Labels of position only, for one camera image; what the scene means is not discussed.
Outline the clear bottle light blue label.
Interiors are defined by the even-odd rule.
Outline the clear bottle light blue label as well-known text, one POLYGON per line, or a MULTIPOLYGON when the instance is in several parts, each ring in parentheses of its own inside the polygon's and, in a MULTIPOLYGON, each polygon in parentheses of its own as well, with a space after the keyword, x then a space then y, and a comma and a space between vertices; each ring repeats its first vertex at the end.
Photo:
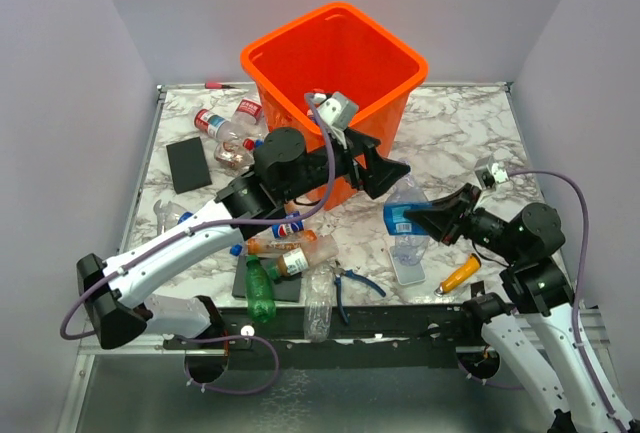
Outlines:
POLYGON ((404 213, 428 203, 427 196, 411 174, 404 176, 393 186, 384 203, 384 224, 388 234, 395 238, 391 255, 401 265, 419 264, 429 242, 426 231, 407 219, 404 213))

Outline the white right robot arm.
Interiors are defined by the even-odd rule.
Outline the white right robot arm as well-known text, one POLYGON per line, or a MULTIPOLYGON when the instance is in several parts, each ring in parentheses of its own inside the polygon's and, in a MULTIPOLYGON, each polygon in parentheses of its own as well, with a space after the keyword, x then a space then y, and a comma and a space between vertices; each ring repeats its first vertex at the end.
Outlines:
POLYGON ((469 343, 484 341, 511 369, 551 432, 636 432, 638 420, 608 381, 577 314, 578 299, 553 260, 564 244, 561 220, 544 203, 505 221, 478 207, 481 191, 457 192, 412 206, 407 220, 453 245, 468 239, 501 257, 508 300, 488 293, 464 302, 459 320, 469 343))

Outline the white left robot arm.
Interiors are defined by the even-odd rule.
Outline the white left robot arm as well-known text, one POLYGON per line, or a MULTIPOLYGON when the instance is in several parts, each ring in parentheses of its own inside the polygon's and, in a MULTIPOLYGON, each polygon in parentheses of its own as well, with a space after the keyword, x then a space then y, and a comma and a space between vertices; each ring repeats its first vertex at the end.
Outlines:
POLYGON ((344 143, 330 138, 313 151, 301 132, 274 129, 254 151, 254 163, 182 223, 129 252, 101 259, 90 253, 76 264, 79 302, 104 350, 145 332, 174 334, 206 348, 220 338, 212 300, 165 298, 156 290, 206 257, 287 222, 286 203, 338 178, 376 199, 408 165, 382 157, 379 140, 353 129, 344 143))

